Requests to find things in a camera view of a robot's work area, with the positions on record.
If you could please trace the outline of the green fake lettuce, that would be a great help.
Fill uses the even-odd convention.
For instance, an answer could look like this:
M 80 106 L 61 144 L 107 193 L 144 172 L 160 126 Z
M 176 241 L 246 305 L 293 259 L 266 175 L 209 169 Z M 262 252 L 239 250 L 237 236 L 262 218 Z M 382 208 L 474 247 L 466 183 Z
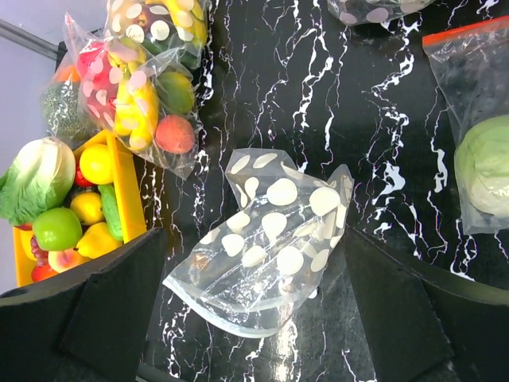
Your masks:
M 21 226 L 60 207 L 75 175 L 74 153 L 63 141 L 46 137 L 25 144 L 1 177 L 1 218 Z

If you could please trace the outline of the green fake apple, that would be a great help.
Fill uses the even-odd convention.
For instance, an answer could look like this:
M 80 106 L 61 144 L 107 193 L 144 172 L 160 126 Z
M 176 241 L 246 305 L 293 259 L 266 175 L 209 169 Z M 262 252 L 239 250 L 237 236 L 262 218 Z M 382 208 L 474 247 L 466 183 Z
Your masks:
M 33 234 L 42 250 L 63 251 L 76 246 L 83 236 L 83 229 L 71 209 L 59 207 L 43 212 L 36 218 Z

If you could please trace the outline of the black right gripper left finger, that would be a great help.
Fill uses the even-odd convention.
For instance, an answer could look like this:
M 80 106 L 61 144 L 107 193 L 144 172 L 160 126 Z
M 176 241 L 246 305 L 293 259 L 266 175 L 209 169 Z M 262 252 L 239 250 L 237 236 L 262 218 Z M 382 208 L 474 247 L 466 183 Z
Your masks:
M 133 381 L 165 262 L 153 228 L 1 296 L 3 381 Z

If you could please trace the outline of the red fake tomato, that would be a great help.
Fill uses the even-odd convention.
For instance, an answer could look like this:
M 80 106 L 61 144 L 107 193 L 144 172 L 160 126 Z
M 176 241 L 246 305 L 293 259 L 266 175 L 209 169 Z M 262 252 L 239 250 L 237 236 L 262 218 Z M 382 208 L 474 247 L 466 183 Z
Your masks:
M 19 229 L 19 230 L 22 230 L 22 231 L 31 231 L 32 230 L 32 224 L 31 223 L 20 224 L 20 225 L 17 225 L 16 228 Z

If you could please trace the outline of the clear zip top bag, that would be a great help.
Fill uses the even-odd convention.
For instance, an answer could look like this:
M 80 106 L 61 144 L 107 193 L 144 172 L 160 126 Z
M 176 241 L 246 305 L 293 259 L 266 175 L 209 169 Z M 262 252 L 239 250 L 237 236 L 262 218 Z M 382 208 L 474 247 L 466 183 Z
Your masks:
M 346 225 L 354 180 L 297 170 L 283 150 L 234 150 L 225 170 L 239 211 L 164 279 L 203 319 L 245 338 L 276 334 L 317 289 Z

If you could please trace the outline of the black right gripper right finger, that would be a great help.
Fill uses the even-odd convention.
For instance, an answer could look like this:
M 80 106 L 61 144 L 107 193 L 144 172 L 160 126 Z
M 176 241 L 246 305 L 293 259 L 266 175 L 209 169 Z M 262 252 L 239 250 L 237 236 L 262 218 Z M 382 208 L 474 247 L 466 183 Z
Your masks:
M 380 381 L 506 381 L 508 292 L 404 255 L 355 228 L 345 259 Z

